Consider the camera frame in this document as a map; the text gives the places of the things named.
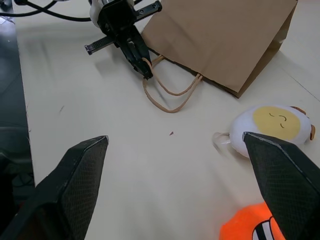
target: smiley face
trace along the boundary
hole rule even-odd
[[[258,108],[253,113],[253,121],[262,134],[287,141],[294,139],[301,128],[295,114],[276,106]]]

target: table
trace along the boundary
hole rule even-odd
[[[76,17],[89,12],[86,0],[58,3],[52,9]],[[45,178],[71,146],[108,135],[86,239],[217,239],[223,223],[262,197],[250,162],[239,155],[223,158],[212,145],[213,134],[227,131],[238,114],[264,103],[299,106],[320,128],[319,10],[316,0],[298,3],[281,52],[240,99],[203,82],[176,114],[148,101],[141,76],[119,49],[110,46],[87,55],[84,45],[103,37],[92,23],[46,14],[16,19],[35,182]],[[176,92],[194,78],[168,62],[156,70]],[[157,100],[163,95],[170,108],[184,100],[150,88]],[[304,148],[318,166],[319,144],[316,138]]]

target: white plush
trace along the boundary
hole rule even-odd
[[[302,145],[310,137],[311,122],[305,114],[290,106],[259,105],[243,112],[233,121],[229,133],[232,147],[248,158],[243,142],[244,132],[268,135]]]

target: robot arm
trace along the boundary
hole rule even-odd
[[[89,55],[114,44],[120,48],[133,69],[146,79],[153,74],[142,58],[150,62],[149,49],[135,27],[135,23],[162,10],[161,3],[156,2],[139,9],[134,9],[133,0],[89,0],[90,18],[106,37],[86,45]]]

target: orange plush toy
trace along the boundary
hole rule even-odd
[[[266,203],[247,206],[222,226],[219,240],[285,240]]]

